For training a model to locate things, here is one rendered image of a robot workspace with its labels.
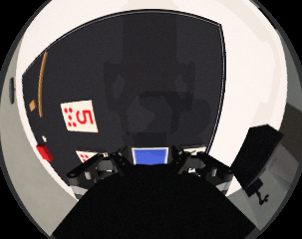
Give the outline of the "red rectangular block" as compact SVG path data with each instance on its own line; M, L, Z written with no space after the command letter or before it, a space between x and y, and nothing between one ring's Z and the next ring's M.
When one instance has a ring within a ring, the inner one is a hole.
M38 143L36 145L39 153L41 154L41 156L49 161L52 161L54 159L54 157L52 156L52 154L50 153L49 149L47 148L46 144L40 144ZM45 156L45 157L44 157Z

